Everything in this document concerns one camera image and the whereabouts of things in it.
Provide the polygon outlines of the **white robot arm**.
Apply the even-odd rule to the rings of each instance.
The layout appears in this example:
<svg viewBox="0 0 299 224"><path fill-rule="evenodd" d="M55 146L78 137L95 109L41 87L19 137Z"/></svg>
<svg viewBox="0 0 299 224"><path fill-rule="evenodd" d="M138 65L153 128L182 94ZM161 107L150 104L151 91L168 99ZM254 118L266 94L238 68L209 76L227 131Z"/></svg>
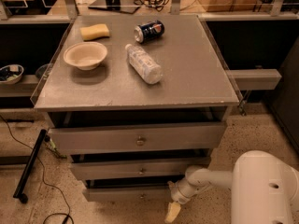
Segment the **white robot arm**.
<svg viewBox="0 0 299 224"><path fill-rule="evenodd" d="M253 150L242 154L231 172L189 167L169 184L172 202L164 221L173 222L183 204L210 187L231 191L231 224L294 224L292 214L299 210L299 171Z"/></svg>

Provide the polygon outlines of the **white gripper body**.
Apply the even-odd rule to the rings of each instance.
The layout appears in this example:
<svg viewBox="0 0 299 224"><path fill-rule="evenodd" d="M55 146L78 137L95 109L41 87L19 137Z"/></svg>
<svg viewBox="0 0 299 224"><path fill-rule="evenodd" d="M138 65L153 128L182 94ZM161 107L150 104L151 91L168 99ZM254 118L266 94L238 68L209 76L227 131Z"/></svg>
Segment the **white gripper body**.
<svg viewBox="0 0 299 224"><path fill-rule="evenodd" d="M170 190L171 198L179 204L187 203L196 193L196 186L190 184L186 178L174 182L175 187Z"/></svg>

